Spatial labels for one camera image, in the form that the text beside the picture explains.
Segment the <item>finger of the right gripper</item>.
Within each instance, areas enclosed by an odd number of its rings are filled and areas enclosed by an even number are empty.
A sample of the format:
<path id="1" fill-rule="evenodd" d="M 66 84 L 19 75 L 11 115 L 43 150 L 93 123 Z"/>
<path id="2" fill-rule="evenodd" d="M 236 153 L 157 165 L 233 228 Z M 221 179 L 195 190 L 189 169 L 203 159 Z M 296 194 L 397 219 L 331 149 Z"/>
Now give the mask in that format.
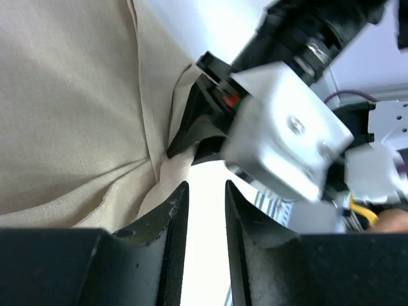
<path id="1" fill-rule="evenodd" d="M 191 87 L 180 127 L 167 149 L 168 158 L 194 149 L 193 164 L 221 160 L 221 146 L 230 126 L 229 108 L 217 84 L 199 76 Z"/>

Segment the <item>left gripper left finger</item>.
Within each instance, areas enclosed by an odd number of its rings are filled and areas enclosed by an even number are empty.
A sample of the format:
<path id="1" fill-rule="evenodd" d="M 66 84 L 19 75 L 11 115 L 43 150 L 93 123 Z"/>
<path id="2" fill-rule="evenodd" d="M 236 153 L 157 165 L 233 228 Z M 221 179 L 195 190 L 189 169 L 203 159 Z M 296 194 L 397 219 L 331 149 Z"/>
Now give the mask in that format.
<path id="1" fill-rule="evenodd" d="M 108 233 L 2 229 L 2 305 L 179 305 L 189 186 Z"/>

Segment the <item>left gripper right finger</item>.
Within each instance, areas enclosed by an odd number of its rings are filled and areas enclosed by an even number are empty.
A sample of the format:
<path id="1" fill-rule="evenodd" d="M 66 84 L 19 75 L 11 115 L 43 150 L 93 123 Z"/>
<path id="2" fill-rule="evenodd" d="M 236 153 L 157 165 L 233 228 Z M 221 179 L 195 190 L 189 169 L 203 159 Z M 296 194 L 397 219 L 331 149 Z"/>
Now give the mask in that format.
<path id="1" fill-rule="evenodd" d="M 407 235 L 299 235 L 225 185 L 234 305 L 406 305 Z"/>

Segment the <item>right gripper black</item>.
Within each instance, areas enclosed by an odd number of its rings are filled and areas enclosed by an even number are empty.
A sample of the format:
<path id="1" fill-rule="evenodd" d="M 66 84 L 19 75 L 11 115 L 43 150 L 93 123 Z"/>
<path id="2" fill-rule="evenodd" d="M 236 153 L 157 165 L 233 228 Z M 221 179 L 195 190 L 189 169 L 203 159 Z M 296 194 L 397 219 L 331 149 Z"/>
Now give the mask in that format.
<path id="1" fill-rule="evenodd" d="M 367 24 L 380 22 L 385 4 L 277 1 L 266 9 L 256 34 L 231 64 L 210 52 L 205 52 L 197 64 L 215 84 L 221 84 L 232 73 L 283 62 L 307 85 L 312 85 Z"/>

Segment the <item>beige cloth napkin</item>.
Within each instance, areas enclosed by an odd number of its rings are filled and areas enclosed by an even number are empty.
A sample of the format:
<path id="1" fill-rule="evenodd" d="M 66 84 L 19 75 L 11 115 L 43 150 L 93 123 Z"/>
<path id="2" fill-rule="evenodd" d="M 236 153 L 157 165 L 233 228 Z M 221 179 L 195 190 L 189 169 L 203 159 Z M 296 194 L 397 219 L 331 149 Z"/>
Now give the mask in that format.
<path id="1" fill-rule="evenodd" d="M 1 2 L 1 226 L 116 231 L 186 180 L 199 69 L 144 1 Z"/>

